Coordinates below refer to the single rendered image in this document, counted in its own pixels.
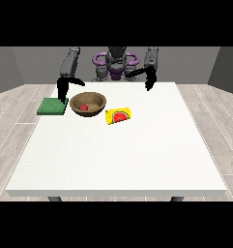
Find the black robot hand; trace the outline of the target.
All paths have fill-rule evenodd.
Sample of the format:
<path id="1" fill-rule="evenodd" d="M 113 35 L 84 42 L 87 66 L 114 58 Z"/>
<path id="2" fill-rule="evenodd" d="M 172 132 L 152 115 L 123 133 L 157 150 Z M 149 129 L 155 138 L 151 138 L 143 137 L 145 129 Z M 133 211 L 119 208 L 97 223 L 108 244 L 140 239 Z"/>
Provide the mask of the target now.
<path id="1" fill-rule="evenodd" d="M 127 74 L 127 78 L 132 78 L 142 74 L 146 75 L 145 88 L 147 90 L 152 89 L 154 84 L 157 82 L 157 71 L 153 66 L 134 70 Z"/>
<path id="2" fill-rule="evenodd" d="M 85 83 L 80 78 L 75 77 L 59 77 L 57 80 L 57 89 L 58 89 L 58 99 L 65 103 L 66 101 L 66 95 L 69 90 L 69 84 L 76 84 L 84 86 Z"/>

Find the green square pad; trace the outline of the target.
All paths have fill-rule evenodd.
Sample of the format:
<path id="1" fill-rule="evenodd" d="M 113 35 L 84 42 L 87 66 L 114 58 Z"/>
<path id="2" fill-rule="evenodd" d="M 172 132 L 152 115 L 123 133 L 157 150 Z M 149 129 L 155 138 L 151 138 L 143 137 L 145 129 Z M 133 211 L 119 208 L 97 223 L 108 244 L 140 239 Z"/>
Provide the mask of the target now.
<path id="1" fill-rule="evenodd" d="M 69 99 L 62 103 L 58 98 L 43 98 L 37 115 L 63 115 L 65 113 Z"/>

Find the brown wooden bowl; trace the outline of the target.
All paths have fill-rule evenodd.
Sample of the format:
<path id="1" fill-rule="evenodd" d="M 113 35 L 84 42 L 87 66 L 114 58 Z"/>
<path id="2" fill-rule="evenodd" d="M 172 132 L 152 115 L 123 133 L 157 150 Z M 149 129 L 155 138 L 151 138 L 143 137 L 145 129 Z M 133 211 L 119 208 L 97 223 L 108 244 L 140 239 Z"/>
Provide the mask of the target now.
<path id="1" fill-rule="evenodd" d="M 88 110 L 80 110 L 80 105 L 87 105 Z M 98 115 L 106 105 L 106 98 L 98 92 L 82 92 L 73 96 L 70 100 L 71 109 L 83 117 Z"/>

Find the yellow cup with melon print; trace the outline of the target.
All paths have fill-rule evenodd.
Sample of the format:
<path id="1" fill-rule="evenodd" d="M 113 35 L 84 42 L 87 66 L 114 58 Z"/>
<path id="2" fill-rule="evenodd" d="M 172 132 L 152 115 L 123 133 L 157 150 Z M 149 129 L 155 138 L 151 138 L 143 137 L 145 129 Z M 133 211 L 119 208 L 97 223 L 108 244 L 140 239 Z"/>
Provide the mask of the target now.
<path id="1" fill-rule="evenodd" d="M 131 119 L 129 108 L 114 108 L 105 112 L 105 120 L 108 125 Z"/>

